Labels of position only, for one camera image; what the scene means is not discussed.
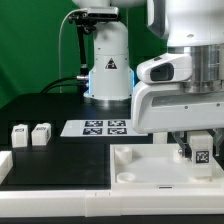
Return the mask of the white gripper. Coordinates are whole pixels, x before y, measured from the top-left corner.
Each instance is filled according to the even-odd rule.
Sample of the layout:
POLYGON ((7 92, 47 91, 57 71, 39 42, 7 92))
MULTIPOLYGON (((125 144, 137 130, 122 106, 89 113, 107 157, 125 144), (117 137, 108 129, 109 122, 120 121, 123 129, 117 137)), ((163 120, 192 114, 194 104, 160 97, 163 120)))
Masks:
POLYGON ((224 92, 188 94, 183 84, 193 73, 188 54, 165 53, 137 67, 139 82, 134 88, 131 121, 137 133, 173 132, 185 156, 184 132, 212 129, 216 147, 224 128, 224 92))

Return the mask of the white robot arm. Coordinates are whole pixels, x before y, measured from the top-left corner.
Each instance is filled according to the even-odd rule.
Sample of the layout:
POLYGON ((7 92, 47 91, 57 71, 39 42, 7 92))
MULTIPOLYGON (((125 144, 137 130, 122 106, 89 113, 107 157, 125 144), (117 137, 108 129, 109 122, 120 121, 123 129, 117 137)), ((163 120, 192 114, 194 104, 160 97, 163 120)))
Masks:
POLYGON ((85 97, 131 101, 141 134, 224 129, 224 0, 72 0, 94 32, 94 66, 85 97), (129 67, 120 7, 147 5, 147 26, 167 41, 164 54, 129 67))

